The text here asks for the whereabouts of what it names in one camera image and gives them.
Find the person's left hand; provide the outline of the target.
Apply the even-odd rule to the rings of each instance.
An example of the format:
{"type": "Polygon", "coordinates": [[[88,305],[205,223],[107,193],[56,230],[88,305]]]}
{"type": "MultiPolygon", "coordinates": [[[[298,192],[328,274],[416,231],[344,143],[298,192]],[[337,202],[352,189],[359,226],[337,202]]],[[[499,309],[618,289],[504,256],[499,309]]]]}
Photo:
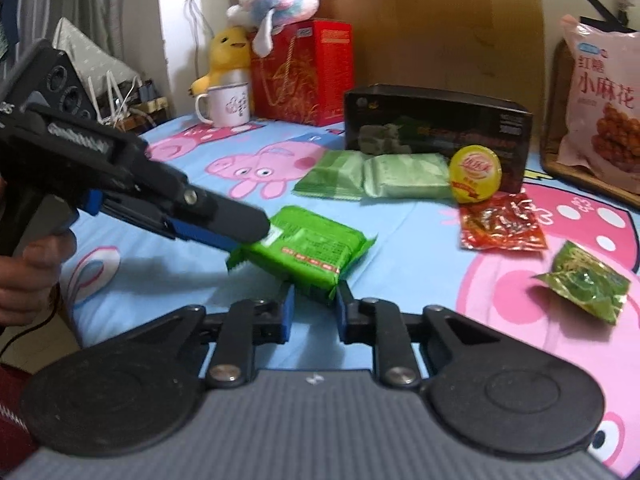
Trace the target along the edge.
{"type": "Polygon", "coordinates": [[[71,230],[29,244],[18,257],[2,257],[0,306],[2,326],[25,326],[49,304],[62,266],[76,252],[71,230]]]}

